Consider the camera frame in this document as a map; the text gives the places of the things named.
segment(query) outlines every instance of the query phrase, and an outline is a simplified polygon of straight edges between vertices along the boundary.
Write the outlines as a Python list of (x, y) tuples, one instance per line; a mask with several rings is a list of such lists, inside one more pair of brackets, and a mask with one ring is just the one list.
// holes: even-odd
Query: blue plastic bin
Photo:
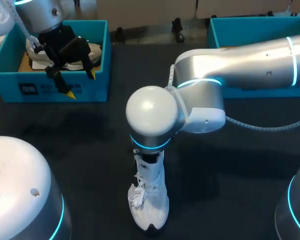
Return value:
[[(209, 48), (238, 47), (300, 35), (300, 16), (212, 18), (208, 30)], [(272, 90), (223, 88), (224, 98), (300, 97), (300, 87)]]
[(0, 47), (0, 95), (6, 103), (27, 102), (105, 102), (108, 97), (111, 67), (111, 42), (105, 20), (64, 21), (77, 36), (102, 46), (102, 59), (95, 80), (85, 71), (62, 71), (65, 82), (72, 87), (76, 99), (58, 93), (53, 79), (44, 71), (18, 72), (26, 51), (26, 38), (16, 25)]

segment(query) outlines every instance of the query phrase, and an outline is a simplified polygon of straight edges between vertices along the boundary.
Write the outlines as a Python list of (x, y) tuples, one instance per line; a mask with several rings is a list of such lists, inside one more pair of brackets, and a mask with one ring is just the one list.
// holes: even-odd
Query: robotic arm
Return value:
[[(63, 25), (65, 16), (59, 0), (0, 0), (0, 36), (9, 33), (16, 20), (34, 52), (45, 51), (53, 61), (45, 71), (58, 91), (74, 97), (59, 68), (81, 61), (88, 77), (94, 80), (94, 65), (89, 58), (91, 49), (87, 40), (77, 37), (70, 26)], [(38, 35), (39, 43), (34, 42), (27, 30)]]
[(166, 88), (146, 86), (126, 105), (131, 140), (142, 154), (161, 152), (177, 131), (222, 128), (222, 87), (243, 90), (300, 86), (300, 35), (236, 48), (195, 49), (171, 66)]

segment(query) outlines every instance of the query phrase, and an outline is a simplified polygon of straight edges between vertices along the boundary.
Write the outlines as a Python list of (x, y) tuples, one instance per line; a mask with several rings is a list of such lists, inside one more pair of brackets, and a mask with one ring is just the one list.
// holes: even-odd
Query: white sneaker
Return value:
[(164, 226), (169, 213), (164, 152), (159, 153), (156, 163), (153, 164), (143, 161), (139, 155), (135, 155), (134, 160), (138, 184), (132, 184), (128, 191), (130, 211), (134, 221), (143, 231), (153, 233)]
[[(33, 38), (35, 43), (39, 43), (36, 37), (31, 37)], [(40, 51), (38, 54), (36, 54), (34, 49), (31, 47), (31, 44), (28, 39), (26, 40), (25, 45), (29, 59), (32, 61), (30, 67), (32, 67), (33, 70), (44, 70), (47, 66), (49, 66), (52, 63), (45, 51)], [(97, 67), (102, 55), (101, 46), (98, 44), (89, 43), (89, 47), (91, 49), (91, 52), (89, 53), (90, 60), (95, 65), (95, 67)], [(83, 70), (84, 67), (81, 61), (77, 61), (64, 65), (62, 69), (68, 71), (80, 71)]]

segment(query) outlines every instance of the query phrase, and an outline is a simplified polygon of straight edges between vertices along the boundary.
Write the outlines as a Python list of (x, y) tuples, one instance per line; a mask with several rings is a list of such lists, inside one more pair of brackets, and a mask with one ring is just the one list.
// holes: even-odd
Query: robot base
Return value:
[(276, 206), (274, 223), (280, 240), (300, 240), (300, 169)]
[(0, 136), (0, 240), (69, 240), (71, 218), (42, 154)]

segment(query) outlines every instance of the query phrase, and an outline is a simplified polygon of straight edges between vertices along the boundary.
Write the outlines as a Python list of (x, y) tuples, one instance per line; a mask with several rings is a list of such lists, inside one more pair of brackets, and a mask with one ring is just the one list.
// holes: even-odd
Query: shoe sole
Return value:
[[(46, 61), (29, 61), (29, 65), (32, 70), (34, 71), (42, 71), (47, 67)], [(101, 65), (101, 58), (99, 58), (94, 64), (93, 67), (99, 67)], [(63, 66), (60, 68), (60, 70), (64, 71), (83, 71), (84, 68), (82, 65), (71, 65), (68, 64), (67, 66)]]
[(167, 220), (168, 220), (168, 216), (169, 216), (169, 209), (170, 209), (170, 202), (169, 202), (169, 197), (167, 196), (166, 197), (167, 199), (167, 204), (168, 204), (168, 210), (167, 210), (167, 215), (164, 219), (164, 223), (162, 225), (162, 227), (160, 227), (159, 229), (157, 229), (152, 223), (148, 226), (148, 228), (146, 230), (144, 230), (143, 228), (141, 228), (138, 223), (135, 221), (134, 219), (134, 216), (131, 214), (132, 216), (132, 219), (135, 223), (135, 225), (137, 226), (138, 230), (140, 230), (141, 232), (143, 232), (145, 235), (147, 235), (148, 237), (157, 237), (158, 235), (160, 235), (165, 227), (166, 227), (166, 223), (167, 223)]

